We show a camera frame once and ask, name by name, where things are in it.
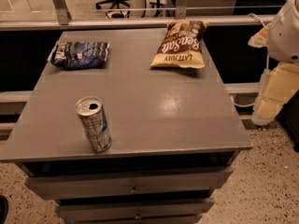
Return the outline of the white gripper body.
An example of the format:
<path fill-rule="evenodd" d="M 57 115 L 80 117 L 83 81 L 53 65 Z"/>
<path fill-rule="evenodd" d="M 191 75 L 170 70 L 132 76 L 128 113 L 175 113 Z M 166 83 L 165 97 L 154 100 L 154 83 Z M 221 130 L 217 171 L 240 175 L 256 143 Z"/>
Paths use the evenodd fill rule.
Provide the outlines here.
<path fill-rule="evenodd" d="M 299 62 L 298 2 L 288 0 L 270 24 L 267 50 L 279 62 Z"/>

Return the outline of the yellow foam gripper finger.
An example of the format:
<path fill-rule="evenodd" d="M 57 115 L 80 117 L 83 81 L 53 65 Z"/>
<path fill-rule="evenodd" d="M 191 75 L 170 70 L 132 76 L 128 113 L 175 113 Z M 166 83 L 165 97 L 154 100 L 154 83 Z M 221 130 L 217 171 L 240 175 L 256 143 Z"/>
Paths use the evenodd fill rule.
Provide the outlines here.
<path fill-rule="evenodd" d="M 282 107 L 299 91 L 299 64 L 283 63 L 265 70 L 260 81 L 251 120 L 264 126 L 273 121 Z"/>

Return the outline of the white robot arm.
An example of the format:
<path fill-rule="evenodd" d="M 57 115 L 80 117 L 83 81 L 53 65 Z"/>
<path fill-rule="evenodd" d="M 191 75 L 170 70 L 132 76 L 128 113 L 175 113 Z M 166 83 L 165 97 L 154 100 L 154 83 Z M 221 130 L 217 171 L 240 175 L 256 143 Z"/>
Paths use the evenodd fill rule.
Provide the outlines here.
<path fill-rule="evenodd" d="M 299 0 L 286 3 L 269 24 L 249 39 L 254 48 L 267 48 L 266 68 L 259 83 L 251 120 L 267 125 L 299 90 Z"/>

